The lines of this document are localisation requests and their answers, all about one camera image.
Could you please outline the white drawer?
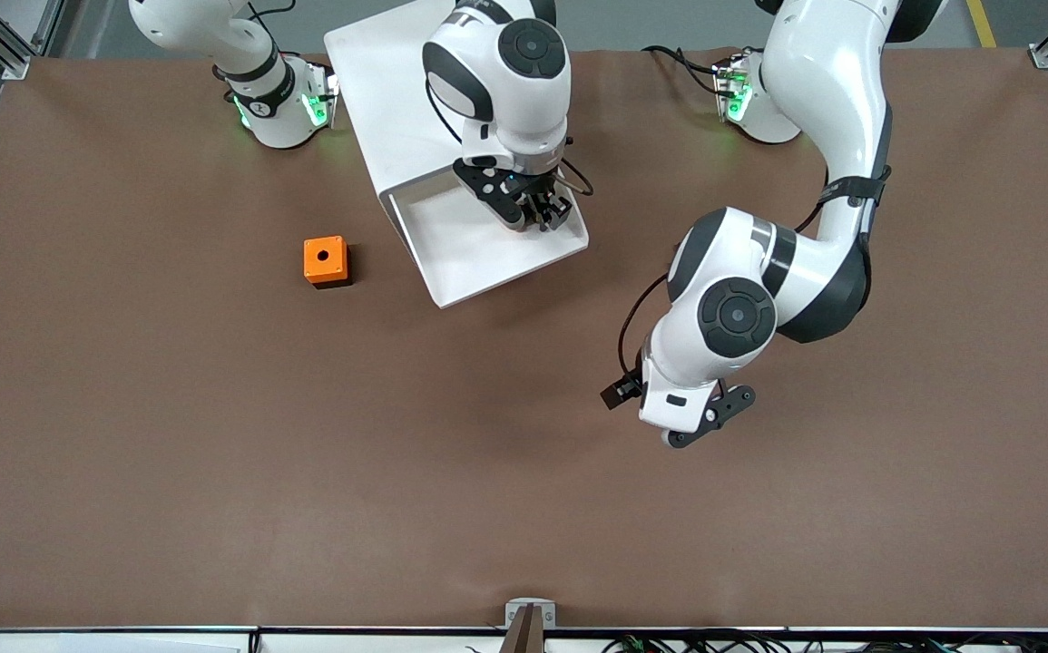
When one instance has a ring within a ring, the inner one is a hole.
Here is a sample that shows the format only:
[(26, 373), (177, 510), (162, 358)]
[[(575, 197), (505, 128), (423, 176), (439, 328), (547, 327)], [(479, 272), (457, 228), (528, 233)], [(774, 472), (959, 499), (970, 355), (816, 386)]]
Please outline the white drawer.
[(440, 308), (576, 255), (590, 243), (576, 202), (560, 228), (515, 232), (453, 172), (424, 175), (378, 197)]

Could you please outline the white drawer cabinet housing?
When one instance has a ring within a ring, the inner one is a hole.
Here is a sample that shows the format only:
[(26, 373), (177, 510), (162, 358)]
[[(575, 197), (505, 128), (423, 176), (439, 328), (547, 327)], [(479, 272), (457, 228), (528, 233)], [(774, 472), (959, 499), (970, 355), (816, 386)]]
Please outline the white drawer cabinet housing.
[(452, 186), (470, 211), (490, 212), (453, 173), (465, 117), (425, 90), (423, 45), (456, 0), (412, 0), (325, 34), (363, 160), (383, 203)]

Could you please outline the brown table cover sheet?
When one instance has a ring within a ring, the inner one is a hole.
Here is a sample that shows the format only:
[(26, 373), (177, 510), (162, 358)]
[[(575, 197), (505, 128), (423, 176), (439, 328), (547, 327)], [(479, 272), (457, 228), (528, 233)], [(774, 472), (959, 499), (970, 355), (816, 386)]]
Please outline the brown table cover sheet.
[[(206, 63), (6, 83), (0, 628), (1048, 628), (1048, 72), (885, 53), (867, 308), (681, 450), (601, 401), (623, 318), (695, 219), (796, 223), (823, 164), (661, 58), (573, 75), (589, 248), (447, 309), (348, 112), (271, 151)], [(332, 235), (354, 284), (319, 289)]]

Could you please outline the orange black button enclosure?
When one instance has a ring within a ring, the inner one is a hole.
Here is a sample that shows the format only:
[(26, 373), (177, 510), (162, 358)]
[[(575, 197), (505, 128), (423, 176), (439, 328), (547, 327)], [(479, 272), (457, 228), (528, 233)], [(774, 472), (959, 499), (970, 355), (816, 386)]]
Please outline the orange black button enclosure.
[(339, 235), (305, 239), (303, 274), (308, 283), (319, 289), (354, 284), (350, 248)]

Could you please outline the grey metal edge bracket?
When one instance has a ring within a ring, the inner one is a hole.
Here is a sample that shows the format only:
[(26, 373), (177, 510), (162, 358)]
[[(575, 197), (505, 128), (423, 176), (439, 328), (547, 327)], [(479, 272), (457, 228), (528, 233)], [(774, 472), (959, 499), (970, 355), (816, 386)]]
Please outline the grey metal edge bracket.
[(534, 616), (542, 624), (542, 629), (556, 628), (556, 603), (551, 598), (509, 598), (504, 608), (504, 629), (509, 629), (516, 613), (533, 605)]

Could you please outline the white table edge rail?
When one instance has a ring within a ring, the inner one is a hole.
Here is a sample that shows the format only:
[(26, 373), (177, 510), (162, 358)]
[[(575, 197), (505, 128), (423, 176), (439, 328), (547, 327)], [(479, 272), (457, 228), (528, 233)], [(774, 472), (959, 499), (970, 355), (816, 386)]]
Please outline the white table edge rail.
[[(498, 653), (502, 627), (0, 629), (0, 653)], [(544, 653), (1048, 653), (1048, 629), (556, 628)]]

